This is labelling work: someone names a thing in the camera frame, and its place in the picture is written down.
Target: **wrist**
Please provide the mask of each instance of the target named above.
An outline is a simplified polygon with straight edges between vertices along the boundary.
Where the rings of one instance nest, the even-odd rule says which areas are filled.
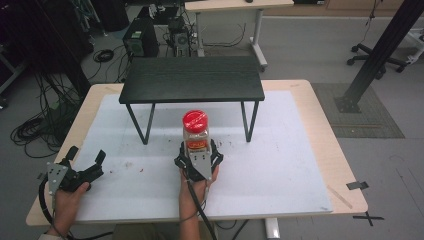
[[[69,227],[54,223],[54,225],[50,226],[47,234],[57,237],[66,237],[68,235],[69,229]]]

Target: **office chair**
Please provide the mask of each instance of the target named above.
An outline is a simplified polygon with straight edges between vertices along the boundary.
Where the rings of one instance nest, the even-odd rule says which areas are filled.
[[[358,50],[361,49],[362,51],[364,51],[367,54],[370,54],[372,49],[363,45],[362,43],[359,43],[356,46],[353,46],[351,49],[351,52],[358,52]],[[367,60],[368,59],[368,55],[358,55],[358,56],[354,56],[353,58],[347,60],[347,65],[352,66],[356,60]],[[391,64],[395,64],[398,65],[399,67],[396,69],[396,72],[401,73],[406,66],[408,66],[408,63],[405,61],[401,61],[398,59],[394,59],[394,58],[388,58],[386,60],[386,62],[391,63]],[[386,73],[386,67],[385,65],[383,65],[380,69],[380,71],[375,75],[376,79],[381,79],[383,77],[383,75]]]

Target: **plastic jar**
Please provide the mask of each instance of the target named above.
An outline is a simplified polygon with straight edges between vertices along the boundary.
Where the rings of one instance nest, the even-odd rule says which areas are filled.
[[[183,136],[189,152],[207,151],[209,145],[208,115],[201,110],[188,111],[183,117]]]

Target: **red lid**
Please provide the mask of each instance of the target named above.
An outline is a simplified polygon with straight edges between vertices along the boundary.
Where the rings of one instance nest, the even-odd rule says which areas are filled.
[[[183,125],[188,132],[203,132],[208,127],[208,115],[201,110],[188,111],[183,117]]]

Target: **carpet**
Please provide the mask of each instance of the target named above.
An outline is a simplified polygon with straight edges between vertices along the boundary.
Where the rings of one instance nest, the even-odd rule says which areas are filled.
[[[358,105],[361,113],[340,113],[334,102],[350,84],[313,83],[312,87],[338,138],[405,138],[372,87],[368,87]]]

